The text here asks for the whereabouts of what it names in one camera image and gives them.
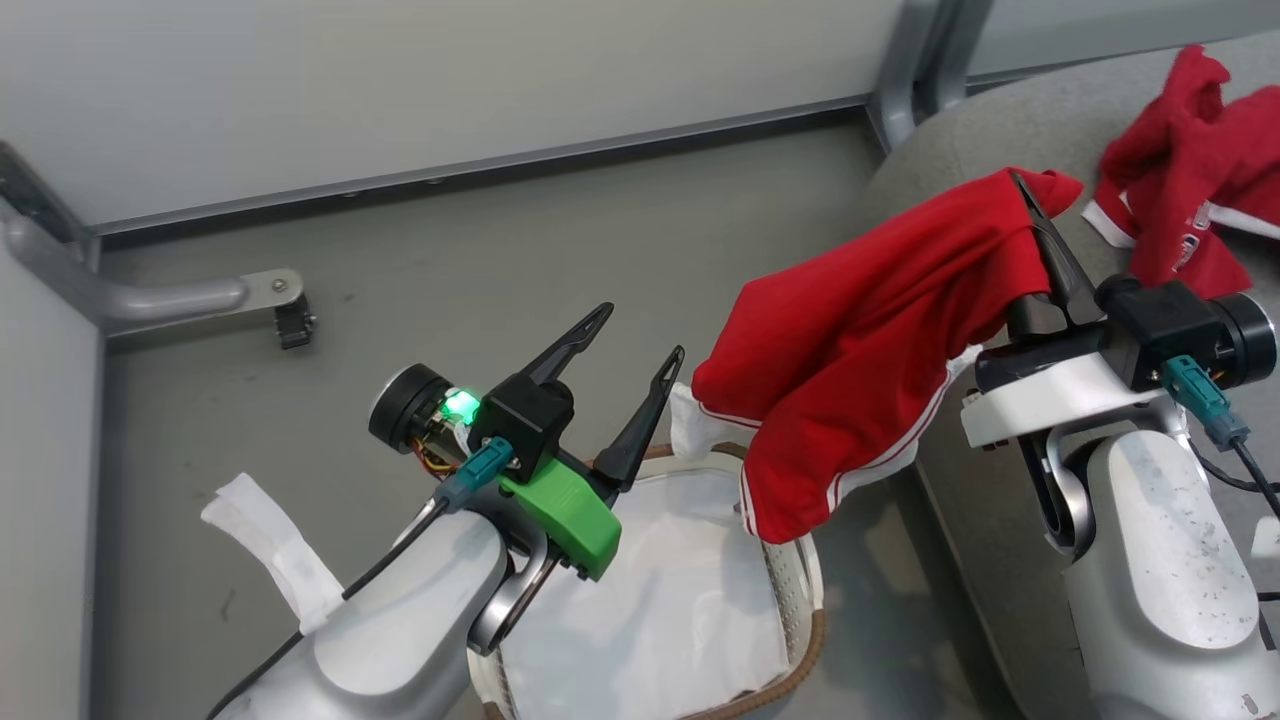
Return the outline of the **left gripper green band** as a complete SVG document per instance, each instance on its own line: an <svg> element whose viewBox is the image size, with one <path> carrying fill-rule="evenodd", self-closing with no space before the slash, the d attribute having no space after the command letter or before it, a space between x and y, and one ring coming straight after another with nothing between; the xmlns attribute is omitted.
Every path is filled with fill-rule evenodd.
<svg viewBox="0 0 1280 720"><path fill-rule="evenodd" d="M540 386L558 380L613 311L613 302L594 307L531 360L524 374ZM645 398L614 441L596 455L593 468L572 454L558 452L529 479L521 477L518 457L509 459L502 471L500 489L559 548L564 561L590 582L605 575L618 552L622 523L613 503L634 486L684 360L684 346L675 346L650 379Z"/></svg>

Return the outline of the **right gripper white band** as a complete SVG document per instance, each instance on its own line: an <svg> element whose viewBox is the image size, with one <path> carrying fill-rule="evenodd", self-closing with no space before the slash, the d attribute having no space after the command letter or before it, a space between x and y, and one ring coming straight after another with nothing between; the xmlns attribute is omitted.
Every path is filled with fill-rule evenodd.
<svg viewBox="0 0 1280 720"><path fill-rule="evenodd" d="M1055 428L1123 421L1178 439L1183 411L1161 389L1135 392L1100 354L1108 323L1094 286L1027 182L1010 173L1030 218L1050 290L1010 304L1012 331L1065 331L984 350L974 365L977 392L960 423L969 446L1000 445Z"/></svg>

